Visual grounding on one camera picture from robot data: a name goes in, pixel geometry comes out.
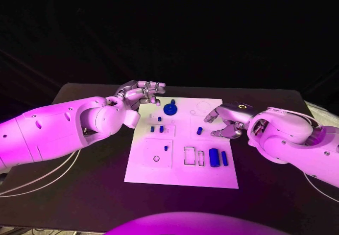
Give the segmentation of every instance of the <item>black table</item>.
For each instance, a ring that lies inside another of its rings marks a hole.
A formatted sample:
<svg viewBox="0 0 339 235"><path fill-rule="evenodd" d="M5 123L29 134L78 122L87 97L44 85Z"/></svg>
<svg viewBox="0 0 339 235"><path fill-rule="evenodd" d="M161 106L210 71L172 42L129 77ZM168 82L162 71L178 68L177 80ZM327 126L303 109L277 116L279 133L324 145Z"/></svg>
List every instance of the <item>black table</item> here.
<svg viewBox="0 0 339 235"><path fill-rule="evenodd" d="M117 85L67 84L54 103L110 96ZM166 96L223 98L311 115L298 91L168 87ZM83 149L67 175L42 190L0 198L0 224L60 230L107 232L143 216L162 212L210 212L259 222L292 234L338 234L339 204L311 186L293 165L270 162L247 144L247 135L231 141L240 189L125 183L135 130L120 132ZM50 172L65 157L16 166L0 187L5 191ZM41 182L51 182L70 163ZM334 194L339 189L316 184Z"/></svg>

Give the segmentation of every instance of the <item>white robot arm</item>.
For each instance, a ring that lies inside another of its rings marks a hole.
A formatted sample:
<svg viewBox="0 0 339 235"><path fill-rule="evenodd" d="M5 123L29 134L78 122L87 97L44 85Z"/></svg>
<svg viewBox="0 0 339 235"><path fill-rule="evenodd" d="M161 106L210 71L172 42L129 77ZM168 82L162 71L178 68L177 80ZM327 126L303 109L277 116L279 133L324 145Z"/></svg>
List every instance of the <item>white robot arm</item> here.
<svg viewBox="0 0 339 235"><path fill-rule="evenodd" d="M161 105L155 93L165 83L130 81L114 96L50 105L0 124L0 170L73 153L114 135L123 124L136 128L140 103Z"/></svg>
<svg viewBox="0 0 339 235"><path fill-rule="evenodd" d="M269 107L257 112L244 103L223 104L205 118L221 116L226 129L214 136L236 139L247 130L249 144L275 163L293 164L308 175L339 187L339 128L312 126L311 116Z"/></svg>

